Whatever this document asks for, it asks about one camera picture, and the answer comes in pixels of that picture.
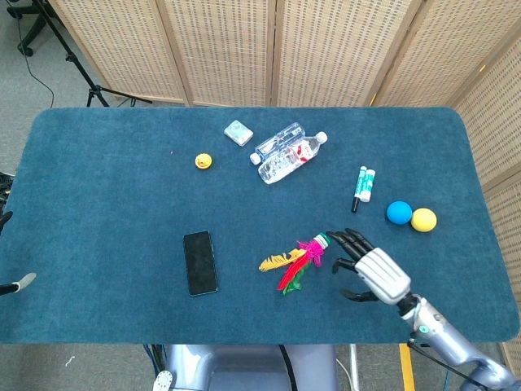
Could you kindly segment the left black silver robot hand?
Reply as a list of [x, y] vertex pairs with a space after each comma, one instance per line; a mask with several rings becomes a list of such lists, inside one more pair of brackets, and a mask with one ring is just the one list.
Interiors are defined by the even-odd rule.
[[[1, 215], [1, 222], [0, 222], [0, 231], [3, 230], [3, 227], [5, 224], [11, 219], [13, 215], [13, 212], [6, 212]], [[37, 277], [37, 274], [34, 272], [26, 274], [21, 280], [2, 284], [0, 286], [0, 295], [4, 296], [7, 294], [17, 293], [20, 290], [25, 289], [27, 286], [29, 286]]]

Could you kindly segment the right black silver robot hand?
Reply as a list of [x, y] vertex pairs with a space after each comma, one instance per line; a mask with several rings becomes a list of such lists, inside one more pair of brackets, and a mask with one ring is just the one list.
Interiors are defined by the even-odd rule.
[[366, 284], [368, 292], [355, 293], [345, 288], [341, 294], [354, 302], [381, 301], [387, 305], [399, 305], [407, 302], [410, 293], [411, 278], [381, 248], [375, 247], [358, 231], [347, 228], [345, 231], [328, 231], [326, 235], [350, 256], [350, 259], [338, 258], [332, 273], [339, 268], [350, 270]]

